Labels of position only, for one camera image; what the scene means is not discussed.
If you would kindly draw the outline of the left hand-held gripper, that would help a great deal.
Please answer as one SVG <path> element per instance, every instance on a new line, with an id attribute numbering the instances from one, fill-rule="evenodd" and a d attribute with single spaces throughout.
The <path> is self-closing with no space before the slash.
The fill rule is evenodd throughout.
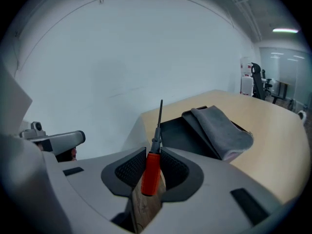
<path id="1" fill-rule="evenodd" d="M 86 140 L 83 131 L 47 135 L 38 121 L 32 122 L 30 128 L 22 130 L 19 136 L 37 145 L 41 151 L 54 154 L 58 162 L 75 160 L 76 147 Z"/>

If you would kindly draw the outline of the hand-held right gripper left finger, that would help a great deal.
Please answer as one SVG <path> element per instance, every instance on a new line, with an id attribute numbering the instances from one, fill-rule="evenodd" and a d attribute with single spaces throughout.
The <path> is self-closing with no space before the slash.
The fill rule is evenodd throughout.
<path id="1" fill-rule="evenodd" d="M 146 148 L 68 162 L 43 156 L 69 233 L 137 233 L 132 192 L 145 169 Z"/>

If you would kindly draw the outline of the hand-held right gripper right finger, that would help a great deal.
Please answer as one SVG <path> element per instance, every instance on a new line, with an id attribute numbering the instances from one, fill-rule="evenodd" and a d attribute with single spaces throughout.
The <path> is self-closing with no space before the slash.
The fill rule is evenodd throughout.
<path id="1" fill-rule="evenodd" d="M 166 190 L 146 234 L 268 234 L 280 222 L 277 198 L 233 165 L 161 149 Z"/>

